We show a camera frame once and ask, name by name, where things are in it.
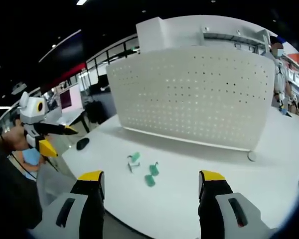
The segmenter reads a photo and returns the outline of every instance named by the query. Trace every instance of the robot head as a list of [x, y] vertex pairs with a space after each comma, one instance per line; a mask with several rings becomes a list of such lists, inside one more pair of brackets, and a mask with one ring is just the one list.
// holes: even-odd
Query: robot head
[[23, 92], [20, 99], [20, 119], [23, 123], [33, 124], [44, 119], [45, 102], [41, 97], [30, 97]]

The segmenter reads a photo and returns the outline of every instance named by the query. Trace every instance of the green plastic clip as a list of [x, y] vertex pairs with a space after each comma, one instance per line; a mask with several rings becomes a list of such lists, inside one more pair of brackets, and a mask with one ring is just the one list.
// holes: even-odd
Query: green plastic clip
[[148, 174], [145, 176], [145, 181], [146, 181], [146, 184], [149, 186], [149, 187], [153, 187], [155, 185], [155, 181], [153, 179], [153, 176]]
[[149, 166], [149, 171], [150, 171], [151, 175], [153, 175], [153, 176], [157, 176], [159, 174], [159, 171], [157, 169], [157, 165], [158, 165], [158, 162], [156, 162], [155, 165], [150, 165]]
[[131, 159], [132, 163], [135, 163], [135, 162], [138, 160], [138, 158], [139, 158], [140, 156], [141, 156], [140, 153], [139, 153], [139, 152], [136, 152], [136, 153], [133, 154], [133, 155], [129, 155], [128, 158]]

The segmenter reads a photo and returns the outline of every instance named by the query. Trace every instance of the robot eye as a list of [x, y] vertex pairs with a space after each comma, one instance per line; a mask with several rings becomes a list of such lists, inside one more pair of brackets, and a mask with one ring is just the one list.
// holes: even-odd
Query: robot eye
[[38, 111], [40, 112], [40, 111], [42, 110], [42, 108], [43, 108], [43, 104], [42, 104], [42, 102], [40, 102], [40, 103], [38, 104]]

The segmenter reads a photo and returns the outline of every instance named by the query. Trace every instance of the person's hand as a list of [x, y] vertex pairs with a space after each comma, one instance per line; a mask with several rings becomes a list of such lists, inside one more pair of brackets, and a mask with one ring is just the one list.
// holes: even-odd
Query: person's hand
[[10, 129], [9, 132], [2, 135], [4, 141], [3, 144], [7, 144], [11, 151], [22, 151], [29, 148], [29, 144], [24, 136], [24, 128], [22, 126], [16, 126]]

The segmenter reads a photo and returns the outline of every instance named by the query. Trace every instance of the yellow robot part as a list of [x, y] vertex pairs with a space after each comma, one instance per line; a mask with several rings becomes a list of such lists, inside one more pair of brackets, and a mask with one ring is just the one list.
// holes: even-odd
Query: yellow robot part
[[74, 128], [72, 128], [71, 126], [68, 126], [68, 125], [65, 125], [64, 129], [68, 129], [68, 130], [72, 131], [72, 132], [70, 132], [71, 134], [78, 133], [78, 131], [76, 131]]
[[219, 181], [219, 180], [226, 180], [221, 174], [202, 170], [201, 171], [204, 175], [205, 181]]
[[42, 139], [39, 141], [39, 152], [41, 155], [43, 155], [45, 157], [57, 157], [58, 156], [58, 154], [56, 153], [53, 146], [46, 139]]
[[78, 178], [78, 180], [81, 181], [98, 181], [100, 178], [102, 171], [95, 171], [95, 172], [90, 172], [90, 173], [85, 173], [81, 177]]

